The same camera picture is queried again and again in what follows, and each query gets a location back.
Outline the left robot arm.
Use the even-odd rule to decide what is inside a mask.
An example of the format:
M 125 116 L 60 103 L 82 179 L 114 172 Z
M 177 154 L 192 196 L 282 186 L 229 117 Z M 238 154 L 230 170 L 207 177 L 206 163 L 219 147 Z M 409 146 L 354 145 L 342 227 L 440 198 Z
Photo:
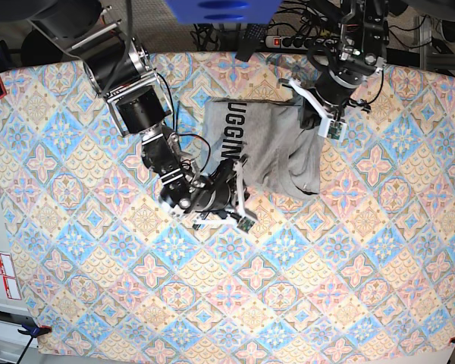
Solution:
M 386 1 L 311 1 L 309 7 L 326 19 L 333 35 L 309 42 L 306 57 L 319 72 L 303 98 L 300 127 L 319 127 L 324 119 L 332 130 L 342 125 L 347 107 L 369 113 L 372 103 L 353 94 L 373 74 L 383 74 L 388 44 Z

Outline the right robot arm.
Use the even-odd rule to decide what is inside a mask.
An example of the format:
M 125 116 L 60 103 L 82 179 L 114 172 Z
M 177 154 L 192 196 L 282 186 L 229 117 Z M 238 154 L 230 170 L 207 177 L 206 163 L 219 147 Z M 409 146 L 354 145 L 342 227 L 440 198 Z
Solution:
M 122 137 L 142 137 L 143 164 L 162 183 L 159 202 L 175 217 L 190 212 L 221 218 L 244 213 L 242 168 L 222 162 L 204 175 L 180 147 L 181 135 L 164 120 L 174 114 L 165 79 L 133 35 L 133 6 L 123 19 L 104 21 L 100 1 L 28 1 L 27 20 L 66 55 L 80 59 Z

